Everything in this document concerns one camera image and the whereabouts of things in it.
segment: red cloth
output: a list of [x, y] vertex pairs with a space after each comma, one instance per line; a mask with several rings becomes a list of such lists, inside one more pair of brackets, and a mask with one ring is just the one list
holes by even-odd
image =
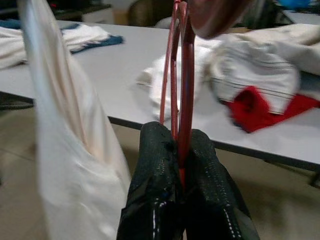
[[269, 112], [268, 102], [254, 86], [246, 87], [234, 102], [227, 103], [232, 118], [249, 133], [272, 126], [319, 105], [319, 101], [298, 94], [291, 100], [284, 114], [272, 114]]

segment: gray table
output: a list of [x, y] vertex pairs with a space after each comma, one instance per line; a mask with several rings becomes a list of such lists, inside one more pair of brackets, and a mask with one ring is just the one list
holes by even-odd
[[[140, 129], [156, 119], [149, 89], [137, 85], [136, 79], [164, 54], [168, 30], [98, 25], [113, 35], [124, 36], [125, 44], [94, 48], [74, 56], [90, 76], [110, 120]], [[0, 91], [34, 98], [28, 66], [0, 71]], [[208, 85], [203, 86], [199, 96], [194, 105], [193, 128], [204, 131], [217, 148], [320, 172], [320, 109], [248, 134], [233, 125], [227, 107], [216, 101]]]
[[313, 13], [293, 12], [284, 10], [282, 13], [294, 24], [320, 25], [320, 15]]

